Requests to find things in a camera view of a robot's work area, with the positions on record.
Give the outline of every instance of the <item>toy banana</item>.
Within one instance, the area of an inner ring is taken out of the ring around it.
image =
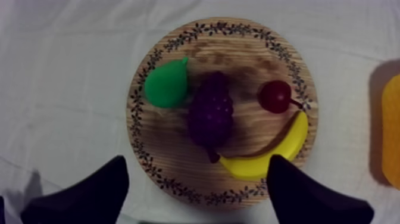
[[[302,148],[308,132],[307,115],[300,111],[282,142],[272,150],[255,157],[220,156],[219,162],[237,179],[255,181],[267,176],[270,159],[273,155],[281,155],[293,160]]]

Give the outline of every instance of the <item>wooden plate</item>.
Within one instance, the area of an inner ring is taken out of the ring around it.
[[[146,55],[133,77],[127,100],[130,143],[144,171],[161,189],[184,202],[211,209],[230,210],[268,198],[265,179],[240,181],[220,165],[210,164],[205,151],[194,145],[186,130],[187,107],[160,109],[143,96],[149,72],[168,61],[189,57],[190,90],[205,73],[220,70],[230,79],[235,131],[219,149],[227,157],[264,152],[280,142],[298,107],[271,114],[257,102],[259,87],[284,80],[292,98],[309,119],[309,133],[294,160],[305,163],[314,143],[318,105],[314,82],[294,47],[273,30],[239,18],[193,21],[163,37]]]

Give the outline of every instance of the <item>grape stem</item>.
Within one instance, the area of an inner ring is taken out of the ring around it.
[[[297,101],[295,101],[294,99],[290,99],[290,103],[295,104],[296,106],[299,107],[299,109],[303,109],[303,105]]]
[[[207,154],[211,163],[216,163],[220,161],[221,156],[218,155],[213,149],[207,148]]]

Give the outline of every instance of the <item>toy fruit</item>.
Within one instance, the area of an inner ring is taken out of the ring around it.
[[[170,61],[149,74],[145,81],[145,95],[151,104],[171,108],[182,103],[188,90],[187,63],[187,57]]]
[[[214,72],[201,84],[187,117],[191,139],[207,150],[212,163],[219,159],[214,150],[221,147],[231,135],[232,114],[233,105],[226,76],[222,72]]]
[[[382,170],[388,181],[400,189],[400,75],[393,77],[382,94]]]
[[[308,131],[307,115],[299,111],[289,132],[282,142],[264,154],[255,157],[220,156],[220,163],[237,179],[258,181],[267,176],[270,159],[273,155],[281,155],[285,159],[293,160],[302,148]]]
[[[289,108],[289,104],[302,105],[291,98],[292,90],[284,81],[275,80],[266,83],[258,94],[259,104],[272,113],[283,113]]]

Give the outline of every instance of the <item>white tablecloth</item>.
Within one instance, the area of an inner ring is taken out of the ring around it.
[[[225,214],[182,204],[147,178],[129,144],[126,97],[141,59],[169,31],[213,16],[257,21],[299,51],[320,107],[303,170],[369,201],[374,223],[400,223],[400,192],[370,172],[379,155],[370,153],[369,95],[375,68],[400,56],[398,0],[0,1],[0,191],[10,222],[30,197],[122,154],[131,181],[123,219],[277,223],[269,200]]]

